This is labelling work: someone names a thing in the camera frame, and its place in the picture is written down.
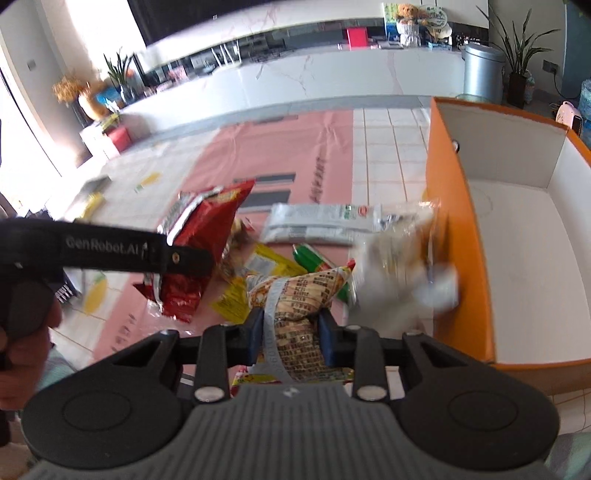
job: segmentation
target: white marble countertop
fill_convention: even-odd
[[[216,69],[129,105],[122,121],[134,140],[181,125],[268,105],[364,95],[457,96],[458,51],[428,48],[302,48],[280,58]]]

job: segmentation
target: orange box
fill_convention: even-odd
[[[440,201],[437,259],[460,278],[435,338],[546,394],[591,387],[591,153],[579,137],[435,98],[427,196]]]

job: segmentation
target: silver trash can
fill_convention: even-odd
[[[505,52],[495,47],[469,43],[462,51],[464,95],[483,97],[491,103],[503,100]]]

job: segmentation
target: white snack package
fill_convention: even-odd
[[[353,245],[380,230],[381,207],[276,203],[259,241]]]

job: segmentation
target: red stool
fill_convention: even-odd
[[[113,146],[119,153],[127,150],[132,144],[129,132],[125,127],[117,127],[110,131],[107,136],[111,139]]]

